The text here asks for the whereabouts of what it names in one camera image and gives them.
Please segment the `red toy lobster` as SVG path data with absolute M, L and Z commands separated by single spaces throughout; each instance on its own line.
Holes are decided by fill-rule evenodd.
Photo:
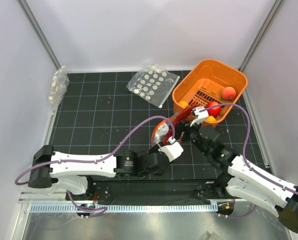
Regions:
M 189 122 L 189 116 L 192 115 L 192 110 L 195 107 L 197 107 L 196 104 L 189 105 L 172 121 L 169 130 L 163 140 L 163 143 L 165 145 L 167 145 L 170 137 L 173 137 L 176 140 L 181 139 L 181 136 L 185 131 L 185 125 Z

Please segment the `red toy apple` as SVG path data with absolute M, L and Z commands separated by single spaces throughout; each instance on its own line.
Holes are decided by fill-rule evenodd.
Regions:
M 218 106 L 218 104 L 219 103 L 216 101 L 211 101 L 206 105 L 206 108 L 210 108 L 214 106 L 213 108 L 207 111 L 209 116 L 216 118 L 221 113 L 221 106 Z

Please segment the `orange zip top bag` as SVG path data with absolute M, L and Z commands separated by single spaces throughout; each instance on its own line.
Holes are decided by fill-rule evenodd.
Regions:
M 166 120 L 161 121 L 153 130 L 151 135 L 151 147 L 154 148 L 158 143 L 163 142 L 165 145 L 169 145 L 168 140 L 165 137 L 170 129 L 169 122 Z

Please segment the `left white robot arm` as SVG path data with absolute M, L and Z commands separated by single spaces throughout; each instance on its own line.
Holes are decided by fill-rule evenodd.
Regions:
M 181 152 L 171 145 L 159 145 L 136 153 L 131 150 L 118 154 L 78 155 L 55 151 L 44 145 L 33 157 L 28 186 L 46 194 L 61 188 L 89 200 L 94 187 L 88 176 L 106 178 L 143 178 L 162 175 Z

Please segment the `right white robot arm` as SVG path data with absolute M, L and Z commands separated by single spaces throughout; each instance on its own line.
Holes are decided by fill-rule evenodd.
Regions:
M 181 121 L 175 127 L 175 137 L 190 141 L 205 160 L 222 171 L 211 190 L 219 198 L 247 200 L 272 213 L 282 225 L 298 234 L 298 185 L 279 179 L 224 145 L 211 126 Z

